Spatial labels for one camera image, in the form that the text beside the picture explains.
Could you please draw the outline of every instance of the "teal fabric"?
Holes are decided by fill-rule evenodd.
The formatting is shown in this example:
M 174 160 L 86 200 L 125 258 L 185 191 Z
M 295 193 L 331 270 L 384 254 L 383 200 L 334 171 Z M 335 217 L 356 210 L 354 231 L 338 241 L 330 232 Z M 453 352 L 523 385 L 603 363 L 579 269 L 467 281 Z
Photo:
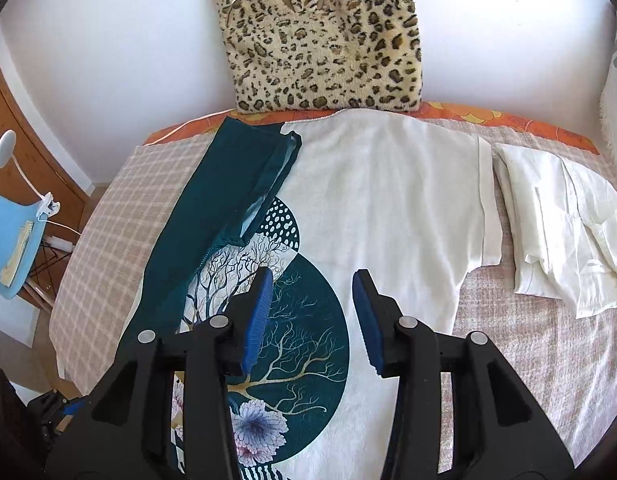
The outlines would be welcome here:
M 300 136 L 281 127 L 224 120 L 157 239 L 118 351 L 143 330 L 174 333 L 197 269 L 220 248 L 250 241 L 300 150 Z

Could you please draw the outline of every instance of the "wooden cabinet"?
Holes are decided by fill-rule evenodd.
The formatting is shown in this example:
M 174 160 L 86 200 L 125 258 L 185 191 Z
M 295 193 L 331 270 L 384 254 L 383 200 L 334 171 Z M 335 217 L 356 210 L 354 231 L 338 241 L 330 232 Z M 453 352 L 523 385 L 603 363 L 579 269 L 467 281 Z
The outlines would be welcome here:
M 17 107 L 0 71 L 0 137 L 6 130 L 14 130 L 17 134 L 15 156 L 28 179 L 40 193 L 45 194 L 50 191 L 55 200 L 60 202 L 60 212 L 53 216 L 52 220 L 78 230 L 88 196 L 73 182 L 39 140 Z M 29 205 L 39 200 L 20 176 L 12 161 L 0 170 L 0 195 L 22 205 Z M 76 243 L 78 238 L 68 229 L 53 224 L 47 225 L 45 234 L 64 238 L 73 243 Z M 38 253 L 36 264 L 43 260 L 41 251 Z M 57 288 L 65 267 L 65 263 L 58 264 L 52 267 L 50 274 L 47 272 L 45 275 L 40 275 L 37 279 L 40 286 L 50 289 L 50 282 L 53 281 Z M 20 295 L 36 304 L 26 292 L 20 292 Z

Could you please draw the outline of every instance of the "white lamp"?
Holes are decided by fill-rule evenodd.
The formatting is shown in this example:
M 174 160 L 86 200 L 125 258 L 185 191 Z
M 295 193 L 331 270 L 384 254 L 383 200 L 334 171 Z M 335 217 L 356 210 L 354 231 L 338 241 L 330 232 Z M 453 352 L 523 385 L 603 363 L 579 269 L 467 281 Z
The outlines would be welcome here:
M 5 167 L 5 165 L 10 159 L 13 159 L 17 171 L 20 172 L 20 175 L 26 181 L 26 184 L 28 184 L 35 192 L 35 194 L 42 199 L 40 207 L 37 210 L 37 217 L 39 218 L 42 214 L 46 214 L 49 217 L 57 214 L 57 212 L 60 211 L 60 202 L 55 202 L 53 200 L 53 195 L 50 192 L 48 192 L 46 195 L 42 195 L 39 191 L 37 191 L 37 189 L 35 189 L 35 186 L 31 183 L 30 180 L 28 180 L 28 178 L 22 171 L 22 168 L 20 168 L 20 165 L 15 158 L 15 155 L 13 155 L 16 140 L 17 137 L 13 130 L 8 130 L 0 138 L 0 170 Z

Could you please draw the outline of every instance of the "printed graphic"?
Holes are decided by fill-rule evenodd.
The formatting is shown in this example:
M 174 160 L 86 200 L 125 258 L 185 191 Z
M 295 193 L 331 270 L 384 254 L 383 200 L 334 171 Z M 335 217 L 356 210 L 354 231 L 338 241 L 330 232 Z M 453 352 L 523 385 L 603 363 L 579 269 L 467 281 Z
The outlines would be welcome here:
M 226 378 L 245 479 L 288 480 L 274 465 L 300 452 L 324 430 L 346 384 L 349 343 L 342 308 L 327 280 L 299 249 L 295 218 L 276 198 L 249 245 L 215 253 L 189 286 L 181 332 L 223 312 L 234 294 L 248 290 L 258 267 L 267 266 L 273 273 L 273 302 L 258 360 L 249 375 Z M 185 383 L 178 372 L 172 436 L 182 470 Z

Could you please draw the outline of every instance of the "polka dot pattern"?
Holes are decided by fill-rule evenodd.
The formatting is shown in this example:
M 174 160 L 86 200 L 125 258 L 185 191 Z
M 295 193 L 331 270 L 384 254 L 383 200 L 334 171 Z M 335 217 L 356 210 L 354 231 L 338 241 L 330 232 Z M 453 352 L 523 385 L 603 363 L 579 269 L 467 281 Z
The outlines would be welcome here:
M 287 205 L 277 197 L 273 199 L 262 225 L 256 232 L 272 240 L 279 239 L 295 251 L 300 250 L 300 229 L 295 217 Z

